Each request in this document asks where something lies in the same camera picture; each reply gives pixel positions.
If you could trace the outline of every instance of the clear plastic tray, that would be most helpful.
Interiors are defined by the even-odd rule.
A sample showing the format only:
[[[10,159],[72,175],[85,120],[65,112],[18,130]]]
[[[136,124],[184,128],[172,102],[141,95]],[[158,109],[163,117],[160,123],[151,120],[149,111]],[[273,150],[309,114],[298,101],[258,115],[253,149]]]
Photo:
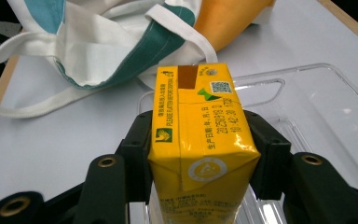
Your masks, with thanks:
[[[292,142],[292,153],[307,151],[330,160],[358,189],[358,90],[329,64],[319,63],[234,78],[243,109],[266,119]],[[139,102],[152,109],[153,94]],[[158,199],[146,208],[148,223],[162,223]],[[236,223],[286,223],[282,201],[260,201],[251,188]]]

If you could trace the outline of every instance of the table surface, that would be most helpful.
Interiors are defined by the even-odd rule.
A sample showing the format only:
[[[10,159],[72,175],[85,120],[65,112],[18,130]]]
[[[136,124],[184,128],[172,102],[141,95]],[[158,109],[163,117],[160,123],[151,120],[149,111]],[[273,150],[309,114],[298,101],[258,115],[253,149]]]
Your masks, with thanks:
[[[316,0],[277,1],[269,24],[249,27],[218,57],[234,77],[329,63],[358,90],[358,35]],[[41,58],[20,57],[7,69],[0,82],[6,90],[0,104],[7,107],[69,86]],[[133,80],[41,118],[0,117],[0,199],[35,190],[47,200],[83,182],[92,159],[116,150],[147,90]]]

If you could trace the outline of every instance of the yellow juice carton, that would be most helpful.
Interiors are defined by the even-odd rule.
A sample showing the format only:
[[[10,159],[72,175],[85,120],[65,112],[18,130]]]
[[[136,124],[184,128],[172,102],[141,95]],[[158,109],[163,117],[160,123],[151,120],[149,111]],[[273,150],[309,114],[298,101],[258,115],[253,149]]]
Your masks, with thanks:
[[[149,162],[165,223],[233,223],[259,157],[226,64],[158,69]]]

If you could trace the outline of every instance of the barcode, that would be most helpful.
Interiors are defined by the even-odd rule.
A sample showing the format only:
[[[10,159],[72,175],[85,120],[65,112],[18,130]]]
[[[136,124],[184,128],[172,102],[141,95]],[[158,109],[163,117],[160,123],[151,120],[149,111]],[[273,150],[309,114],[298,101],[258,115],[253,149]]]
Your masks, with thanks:
[[[232,93],[229,82],[211,82],[212,93]]]

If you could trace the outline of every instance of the bag handle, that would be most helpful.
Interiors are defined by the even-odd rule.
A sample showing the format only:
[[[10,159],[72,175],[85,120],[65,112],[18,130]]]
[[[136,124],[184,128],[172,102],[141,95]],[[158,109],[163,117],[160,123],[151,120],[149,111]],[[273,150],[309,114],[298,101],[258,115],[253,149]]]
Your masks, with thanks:
[[[12,55],[53,57],[56,55],[56,45],[56,35],[44,33],[19,34],[13,36],[0,46],[0,63]],[[78,90],[70,87],[36,105],[24,108],[6,108],[0,106],[0,116],[14,119],[39,117],[100,90]]]
[[[146,12],[146,16],[152,18],[174,34],[181,36],[184,40],[195,44],[204,54],[206,63],[218,63],[216,51],[208,39],[167,8],[155,5]]]

